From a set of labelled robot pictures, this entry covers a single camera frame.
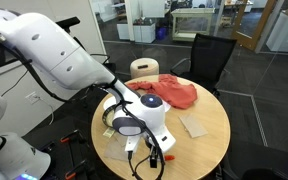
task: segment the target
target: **beige stool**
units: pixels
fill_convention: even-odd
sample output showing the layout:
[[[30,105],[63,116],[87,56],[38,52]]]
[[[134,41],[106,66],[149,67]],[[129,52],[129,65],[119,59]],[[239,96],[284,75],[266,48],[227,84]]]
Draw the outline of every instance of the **beige stool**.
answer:
[[[159,74],[158,62],[151,58],[141,58],[133,61],[130,69],[132,79]]]

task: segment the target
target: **round table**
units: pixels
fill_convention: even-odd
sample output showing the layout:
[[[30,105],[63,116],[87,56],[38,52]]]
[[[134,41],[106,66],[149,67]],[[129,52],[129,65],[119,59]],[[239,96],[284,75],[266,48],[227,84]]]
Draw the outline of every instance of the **round table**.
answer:
[[[177,79],[183,85],[193,84],[197,90],[198,99],[188,109],[171,107],[166,112],[165,123],[175,137],[176,143],[165,153],[165,155],[174,155],[175,159],[166,161],[163,179],[201,179],[209,174],[224,157],[230,141],[230,124],[223,106],[211,93],[189,80]],[[158,75],[140,77],[129,82],[137,81],[157,82]],[[123,179],[135,179],[127,161],[107,158],[104,155],[110,138],[103,136],[107,129],[102,122],[103,103],[109,97],[111,95],[107,95],[101,101],[94,113],[91,126],[93,144],[97,154],[109,169]],[[189,114],[194,116],[208,131],[206,135],[190,137],[179,119],[180,116]],[[133,155],[133,167],[148,153],[149,149],[142,140],[137,152]],[[143,179],[155,179],[160,171],[160,163],[158,163],[158,168],[150,168],[149,162],[145,161],[137,171]]]

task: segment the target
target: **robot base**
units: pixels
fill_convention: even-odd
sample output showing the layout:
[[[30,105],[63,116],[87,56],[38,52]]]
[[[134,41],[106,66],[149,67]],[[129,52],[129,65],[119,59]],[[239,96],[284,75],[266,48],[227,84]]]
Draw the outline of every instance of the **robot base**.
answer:
[[[0,180],[40,179],[47,171],[51,158],[40,152],[15,133],[5,133],[4,147],[0,150]]]

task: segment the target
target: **red cloth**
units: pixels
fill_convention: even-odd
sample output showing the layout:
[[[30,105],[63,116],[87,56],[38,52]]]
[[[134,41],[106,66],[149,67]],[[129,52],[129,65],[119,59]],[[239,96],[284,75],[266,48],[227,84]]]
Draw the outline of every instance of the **red cloth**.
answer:
[[[182,85],[177,81],[176,76],[170,74],[159,75],[159,82],[140,81],[128,83],[131,89],[144,89],[147,93],[156,94],[171,106],[186,109],[197,99],[195,87]]]

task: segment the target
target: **wall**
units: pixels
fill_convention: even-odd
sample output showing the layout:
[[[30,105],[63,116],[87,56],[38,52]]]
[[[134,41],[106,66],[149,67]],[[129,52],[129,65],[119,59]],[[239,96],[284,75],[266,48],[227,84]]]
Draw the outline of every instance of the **wall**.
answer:
[[[149,18],[163,18],[165,15],[165,2],[164,0],[145,0],[141,1],[141,10],[144,17]]]
[[[101,19],[106,22],[116,17],[116,11],[112,8],[112,0],[90,0],[94,12],[100,13]]]
[[[141,17],[141,11],[139,8],[139,0],[125,0],[125,9],[126,9],[130,41],[134,41],[135,39],[134,39],[133,22],[135,19],[138,19]]]
[[[78,37],[88,52],[105,53],[98,25],[88,0],[0,0],[0,8],[11,9],[20,13],[39,12],[53,21],[77,16],[81,23],[71,28],[72,34]],[[0,94],[13,86],[24,72],[25,68],[20,66],[1,74]],[[68,99],[76,93],[76,91],[65,90],[55,85],[48,81],[44,75],[41,78],[46,86],[60,97]],[[31,105],[25,96],[33,91],[36,91],[46,103],[38,101]],[[0,121],[0,132],[16,132],[20,136],[25,135],[51,114],[49,105],[55,110],[63,104],[45,94],[29,74],[4,97],[8,101],[8,108]]]

